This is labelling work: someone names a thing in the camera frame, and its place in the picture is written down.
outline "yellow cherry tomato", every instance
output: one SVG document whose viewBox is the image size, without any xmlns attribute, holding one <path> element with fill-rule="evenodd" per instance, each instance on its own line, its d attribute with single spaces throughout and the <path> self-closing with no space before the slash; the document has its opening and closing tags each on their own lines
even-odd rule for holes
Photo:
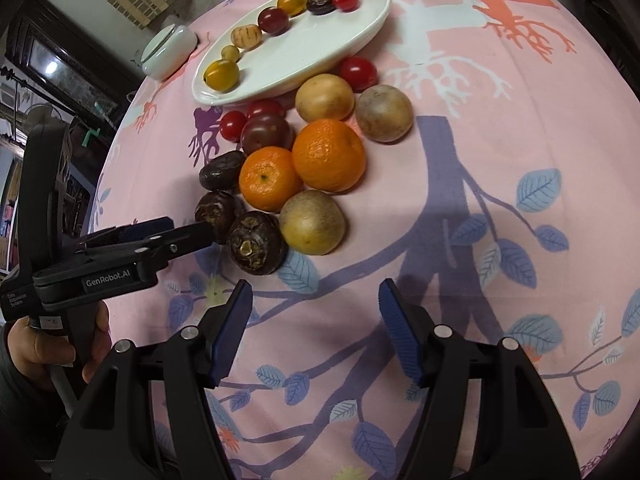
<svg viewBox="0 0 640 480">
<path fill-rule="evenodd" d="M 240 59 L 240 51 L 235 45 L 227 45 L 222 49 L 222 51 L 220 51 L 220 56 L 222 57 L 222 59 L 227 59 L 229 61 L 237 63 Z"/>
<path fill-rule="evenodd" d="M 306 0 L 278 0 L 277 5 L 289 16 L 297 16 L 306 9 Z"/>
<path fill-rule="evenodd" d="M 219 59 L 211 63 L 204 72 L 204 82 L 218 92 L 231 90 L 240 79 L 240 69 L 233 61 Z"/>
</svg>

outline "human hand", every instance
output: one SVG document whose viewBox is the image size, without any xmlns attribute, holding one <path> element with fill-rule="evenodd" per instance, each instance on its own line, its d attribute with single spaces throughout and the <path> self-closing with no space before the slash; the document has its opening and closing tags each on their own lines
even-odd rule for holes
<svg viewBox="0 0 640 480">
<path fill-rule="evenodd" d="M 76 349 L 64 338 L 52 336 L 29 326 L 29 318 L 15 322 L 7 336 L 9 355 L 18 371 L 43 390 L 55 388 L 45 365 L 65 365 L 76 360 Z M 102 360 L 111 350 L 109 311 L 103 301 L 98 303 L 95 317 L 92 359 L 84 365 L 82 378 L 89 382 Z"/>
</svg>

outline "pink tablecloth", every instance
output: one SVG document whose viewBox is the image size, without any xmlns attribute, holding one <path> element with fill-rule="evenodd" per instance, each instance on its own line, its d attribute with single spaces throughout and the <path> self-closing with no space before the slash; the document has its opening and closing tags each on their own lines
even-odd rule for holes
<svg viewBox="0 0 640 480">
<path fill-rule="evenodd" d="M 191 78 L 207 45 L 265 1 L 208 12 L 186 68 L 142 85 L 100 178 L 94 229 L 193 220 L 198 170 L 235 146 L 218 135 L 222 111 L 194 102 Z M 291 252 L 267 277 L 218 247 L 182 258 L 162 285 L 109 302 L 114 339 L 163 340 L 248 279 L 255 311 L 209 396 L 235 473 L 394 478 L 422 398 L 380 321 L 378 284 L 392 277 L 466 336 L 523 344 L 588 471 L 640 397 L 638 101 L 555 0 L 393 0 L 363 54 L 417 119 L 399 144 L 365 140 L 364 182 L 336 197 L 346 243 L 322 257 Z M 156 418 L 171 452 L 166 414 Z"/>
</svg>

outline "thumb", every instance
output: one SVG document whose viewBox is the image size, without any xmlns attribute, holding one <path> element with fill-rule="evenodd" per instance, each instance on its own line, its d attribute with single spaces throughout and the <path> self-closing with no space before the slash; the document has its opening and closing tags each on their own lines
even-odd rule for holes
<svg viewBox="0 0 640 480">
<path fill-rule="evenodd" d="M 34 330 L 25 358 L 39 365 L 66 365 L 76 360 L 76 349 L 63 337 Z"/>
</svg>

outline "plate rim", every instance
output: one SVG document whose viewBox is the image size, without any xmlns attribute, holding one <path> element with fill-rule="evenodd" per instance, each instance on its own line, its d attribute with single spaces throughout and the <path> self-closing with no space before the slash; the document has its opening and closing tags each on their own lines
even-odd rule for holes
<svg viewBox="0 0 640 480">
<path fill-rule="evenodd" d="M 205 51 L 204 55 L 202 56 L 202 59 L 200 60 L 200 62 L 198 63 L 198 67 L 196 69 L 196 72 L 193 75 L 193 78 L 191 79 L 191 94 L 193 95 L 193 98 L 196 100 L 196 102 L 198 102 L 199 104 L 205 105 L 205 106 L 223 106 L 223 105 L 229 105 L 229 104 L 234 104 L 234 103 L 242 103 L 245 102 L 249 99 L 251 99 L 253 96 L 259 94 L 259 93 L 264 93 L 264 92 L 268 92 L 269 90 L 273 90 L 274 88 L 276 88 L 278 85 L 283 84 L 283 81 L 278 81 L 278 82 L 274 82 L 270 85 L 264 86 L 262 87 L 259 91 L 256 91 L 254 93 L 252 93 L 251 95 L 248 95 L 244 98 L 231 98 L 231 99 L 225 99 L 224 97 L 221 98 L 220 100 L 217 100 L 215 102 L 210 102 L 209 100 L 204 101 L 201 97 L 201 94 L 199 91 L 196 90 L 196 82 L 198 79 L 198 74 L 200 73 L 200 69 L 205 61 L 205 58 L 207 57 L 207 54 L 213 49 L 213 47 L 215 46 L 215 44 L 218 42 L 218 40 L 220 38 L 222 38 L 225 34 L 227 34 L 228 32 L 231 32 L 234 28 L 238 27 L 239 23 L 242 22 L 242 20 L 244 20 L 244 18 L 255 12 L 258 9 L 262 9 L 262 8 L 266 8 L 269 6 L 269 4 L 273 1 L 277 1 L 277 0 L 268 0 L 266 2 L 264 2 L 263 4 L 260 4 L 257 7 L 254 7 L 252 10 L 250 10 L 249 12 L 246 12 L 244 14 L 244 16 L 242 16 L 242 18 L 240 18 L 239 20 L 237 20 L 233 25 L 231 25 L 229 28 L 227 28 L 222 34 L 220 34 L 218 36 L 218 38 L 213 42 L 213 44 L 211 44 L 209 46 L 209 48 Z M 385 3 L 385 7 L 383 9 L 383 11 L 380 13 L 380 15 L 369 25 L 367 25 L 367 27 L 363 28 L 356 36 L 354 36 L 354 38 L 350 41 L 350 43 L 357 43 L 358 39 L 364 37 L 367 35 L 367 33 L 372 29 L 375 28 L 380 22 L 384 22 L 388 16 L 389 13 L 391 11 L 391 3 L 392 0 L 386 0 Z M 327 62 L 329 59 L 331 59 L 331 57 L 335 56 L 336 53 L 341 52 L 342 50 L 344 50 L 344 48 L 339 49 L 337 51 L 334 51 L 330 54 L 327 54 L 326 56 L 322 57 L 319 60 L 316 60 L 313 63 L 310 63 L 308 65 L 306 65 L 304 68 L 300 69 L 298 72 L 296 72 L 296 74 L 299 74 L 301 72 L 305 72 L 306 70 L 309 70 L 312 66 L 315 66 L 317 64 L 322 64 L 324 62 Z M 291 77 L 289 77 L 287 80 L 295 78 L 295 75 L 292 75 Z"/>
</svg>

